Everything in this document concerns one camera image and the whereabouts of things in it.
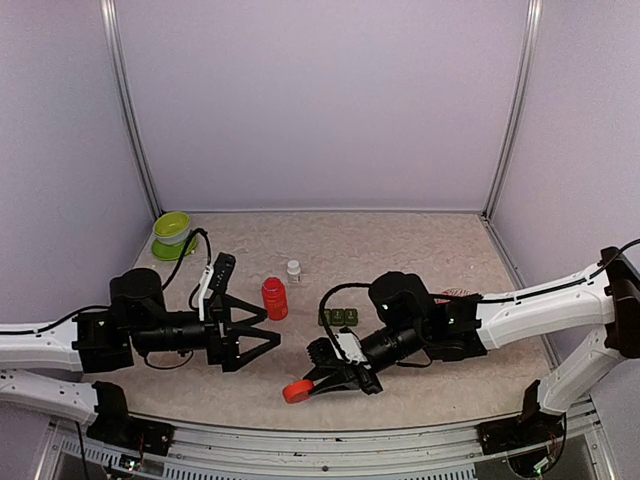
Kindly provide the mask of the orange bottle cap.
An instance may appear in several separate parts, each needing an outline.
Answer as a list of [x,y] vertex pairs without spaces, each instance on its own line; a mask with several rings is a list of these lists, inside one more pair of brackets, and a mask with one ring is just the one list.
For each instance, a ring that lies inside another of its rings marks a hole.
[[311,380],[299,380],[283,388],[282,396],[287,404],[296,404],[307,400],[314,388]]

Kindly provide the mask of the orange pill bottle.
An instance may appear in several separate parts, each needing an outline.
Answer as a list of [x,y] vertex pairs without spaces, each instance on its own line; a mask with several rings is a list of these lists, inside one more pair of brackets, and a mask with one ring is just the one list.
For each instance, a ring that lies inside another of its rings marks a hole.
[[261,293],[268,318],[273,321],[284,320],[288,315],[284,283],[277,277],[269,277],[263,282]]

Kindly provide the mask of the green weekly pill organizer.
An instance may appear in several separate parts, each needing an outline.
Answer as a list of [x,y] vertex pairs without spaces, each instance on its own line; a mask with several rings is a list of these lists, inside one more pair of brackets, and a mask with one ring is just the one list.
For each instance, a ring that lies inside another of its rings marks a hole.
[[355,308],[335,308],[325,309],[318,315],[318,324],[323,326],[324,324],[334,327],[342,326],[357,326],[359,323],[358,310]]

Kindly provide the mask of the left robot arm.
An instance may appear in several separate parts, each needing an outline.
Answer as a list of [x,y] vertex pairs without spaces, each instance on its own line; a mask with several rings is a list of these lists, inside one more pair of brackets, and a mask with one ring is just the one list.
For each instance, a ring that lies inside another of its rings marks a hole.
[[109,382],[74,383],[48,370],[98,374],[129,368],[134,358],[204,352],[210,366],[237,372],[281,343],[264,330],[266,311],[228,294],[235,268],[231,254],[206,255],[194,308],[171,311],[165,291],[176,275],[161,278],[134,268],[109,283],[110,302],[90,305],[61,319],[1,329],[1,399],[40,413],[104,431],[121,445],[133,443],[144,420],[131,415],[124,390]]

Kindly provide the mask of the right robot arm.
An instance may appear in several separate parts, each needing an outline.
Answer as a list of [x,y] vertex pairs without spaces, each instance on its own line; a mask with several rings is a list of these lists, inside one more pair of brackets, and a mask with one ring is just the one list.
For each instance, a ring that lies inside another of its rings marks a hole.
[[529,386],[511,433],[535,442],[551,419],[620,363],[639,356],[639,272],[623,248],[609,247],[598,263],[565,278],[494,295],[433,294],[415,274],[390,271],[363,284],[383,328],[361,339],[349,328],[328,330],[308,346],[314,364],[287,386],[295,403],[329,392],[381,392],[378,373],[422,350],[430,360],[461,361],[526,338],[578,326],[591,331],[541,380]]

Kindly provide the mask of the small white pill bottle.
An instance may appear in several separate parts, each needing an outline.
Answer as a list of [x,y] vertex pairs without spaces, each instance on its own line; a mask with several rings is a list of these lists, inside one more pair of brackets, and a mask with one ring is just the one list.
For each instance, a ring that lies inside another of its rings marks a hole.
[[290,283],[301,282],[301,265],[297,260],[289,260],[286,265],[286,273]]

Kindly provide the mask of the red patterned bowl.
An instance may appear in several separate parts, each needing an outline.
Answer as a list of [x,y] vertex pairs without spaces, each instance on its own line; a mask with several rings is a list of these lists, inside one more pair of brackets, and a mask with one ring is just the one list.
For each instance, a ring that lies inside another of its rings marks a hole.
[[440,292],[440,295],[449,298],[449,297],[467,297],[467,296],[471,296],[473,295],[473,292],[466,290],[466,289],[462,289],[462,288],[449,288],[446,289],[442,292]]

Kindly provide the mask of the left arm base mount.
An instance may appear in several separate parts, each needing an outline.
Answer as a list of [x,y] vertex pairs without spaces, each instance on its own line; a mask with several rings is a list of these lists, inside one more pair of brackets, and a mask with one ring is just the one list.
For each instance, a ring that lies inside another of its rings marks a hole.
[[168,454],[174,432],[175,427],[169,423],[105,414],[99,415],[86,430],[93,440],[158,456]]

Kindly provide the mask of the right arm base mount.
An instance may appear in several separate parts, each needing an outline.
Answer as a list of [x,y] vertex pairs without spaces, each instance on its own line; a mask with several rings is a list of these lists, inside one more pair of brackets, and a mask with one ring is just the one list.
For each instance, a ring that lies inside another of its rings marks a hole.
[[520,423],[516,417],[482,422],[476,427],[484,455],[517,450],[559,439],[565,433],[561,417]]

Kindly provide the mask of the left aluminium frame post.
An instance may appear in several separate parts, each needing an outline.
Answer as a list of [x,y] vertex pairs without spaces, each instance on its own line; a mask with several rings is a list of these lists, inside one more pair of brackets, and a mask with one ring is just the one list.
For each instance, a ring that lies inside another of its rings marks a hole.
[[164,211],[146,157],[140,127],[136,118],[134,101],[128,81],[124,48],[120,35],[117,5],[114,0],[101,0],[99,4],[111,67],[116,83],[117,97],[123,116],[125,131],[131,147],[135,169],[141,181],[149,211],[152,217],[157,219]]

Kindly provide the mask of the aluminium frame post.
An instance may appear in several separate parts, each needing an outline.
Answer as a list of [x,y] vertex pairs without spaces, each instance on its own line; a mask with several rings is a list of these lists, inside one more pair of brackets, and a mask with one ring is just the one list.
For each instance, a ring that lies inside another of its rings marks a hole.
[[492,178],[488,197],[482,210],[482,216],[487,223],[493,221],[502,192],[506,185],[508,170],[511,165],[518,130],[525,109],[526,95],[528,92],[529,80],[539,37],[543,5],[544,2],[542,0],[530,0],[527,3],[527,15],[514,92],[507,117],[505,133],[499,151],[498,163]]
[[149,211],[152,217],[157,219],[164,211],[146,157],[140,127],[136,118],[134,101],[128,81],[124,48],[120,35],[117,5],[114,0],[101,0],[99,4],[111,67],[116,83],[117,97],[123,116],[125,131],[131,147],[135,169],[141,181]]

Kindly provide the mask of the right aluminium frame post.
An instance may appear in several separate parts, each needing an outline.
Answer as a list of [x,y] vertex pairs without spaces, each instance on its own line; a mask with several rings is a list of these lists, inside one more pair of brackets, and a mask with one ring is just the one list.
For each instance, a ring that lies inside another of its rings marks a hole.
[[482,216],[487,223],[493,221],[502,192],[506,185],[508,170],[511,165],[518,130],[525,109],[526,95],[528,92],[529,80],[539,37],[543,5],[544,2],[542,0],[530,0],[527,3],[527,15],[514,92],[507,117],[505,133],[499,151],[498,163],[492,178],[488,197],[482,210]]

